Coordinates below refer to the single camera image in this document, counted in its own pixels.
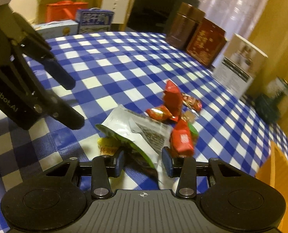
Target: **yellow curtain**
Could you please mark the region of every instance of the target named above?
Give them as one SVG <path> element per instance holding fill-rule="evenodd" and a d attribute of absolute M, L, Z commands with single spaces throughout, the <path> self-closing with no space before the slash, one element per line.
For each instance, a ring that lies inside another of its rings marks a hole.
<path fill-rule="evenodd" d="M 276 76 L 288 82 L 288 0 L 268 0 L 249 41 L 269 58 L 248 93 L 256 97 Z M 288 111 L 278 123 L 288 136 Z"/>

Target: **yellow plastic bin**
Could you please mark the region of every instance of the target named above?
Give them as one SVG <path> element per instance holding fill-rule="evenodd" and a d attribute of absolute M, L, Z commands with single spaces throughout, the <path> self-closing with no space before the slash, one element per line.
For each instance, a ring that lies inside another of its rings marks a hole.
<path fill-rule="evenodd" d="M 279 230 L 288 233 L 288 160 L 274 142 L 271 142 L 271 155 L 260 167 L 255 177 L 277 189 L 286 201 L 286 212 Z"/>

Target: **curtain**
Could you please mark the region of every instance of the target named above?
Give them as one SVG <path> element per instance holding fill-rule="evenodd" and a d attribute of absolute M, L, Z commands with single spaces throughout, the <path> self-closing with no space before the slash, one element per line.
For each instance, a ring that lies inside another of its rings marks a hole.
<path fill-rule="evenodd" d="M 288 82 L 288 0 L 268 0 L 249 41 L 269 58 L 248 93 L 256 97 L 265 92 L 266 85 L 276 76 Z M 288 136 L 288 110 L 278 124 Z"/>
<path fill-rule="evenodd" d="M 248 38 L 256 25 L 267 0 L 199 0 L 199 9 L 206 13 L 206 18 L 226 31 L 230 40 L 233 33 Z M 221 55 L 213 66 L 218 66 Z"/>

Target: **white sheer curtain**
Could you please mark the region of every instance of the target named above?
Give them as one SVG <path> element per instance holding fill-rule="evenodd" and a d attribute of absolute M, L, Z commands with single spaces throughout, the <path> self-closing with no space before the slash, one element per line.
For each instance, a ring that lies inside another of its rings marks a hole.
<path fill-rule="evenodd" d="M 199 9 L 206 13 L 206 18 L 226 31 L 230 40 L 233 33 L 248 38 L 256 25 L 267 0 L 199 0 Z M 217 66 L 221 56 L 213 66 Z"/>

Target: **checkered tablecloth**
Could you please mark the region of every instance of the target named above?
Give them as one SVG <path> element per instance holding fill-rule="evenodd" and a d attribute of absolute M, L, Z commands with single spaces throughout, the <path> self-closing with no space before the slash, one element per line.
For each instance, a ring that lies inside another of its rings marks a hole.
<path fill-rule="evenodd" d="M 46 89 L 53 89 L 85 117 L 80 130 L 70 130 L 46 117 L 29 131 L 16 126 L 0 111 L 0 201 L 4 193 L 24 179 L 70 157 L 81 161 L 99 155 L 98 130 L 118 104 L 138 113 L 162 104 L 165 83 L 171 79 L 182 92 L 203 102 L 195 158 L 219 157 L 254 175 L 269 156 L 273 140 L 288 159 L 288 139 L 278 126 L 267 126 L 255 110 L 235 99 L 211 73 L 189 55 L 164 41 L 161 34 L 106 32 L 48 40 L 64 69 L 76 79 L 65 90 L 43 66 L 30 66 Z M 116 181 L 118 188 L 157 189 L 156 181 L 127 166 Z M 83 189 L 89 181 L 83 181 Z M 206 180 L 198 182 L 198 190 Z M 0 232 L 7 231 L 0 210 Z"/>

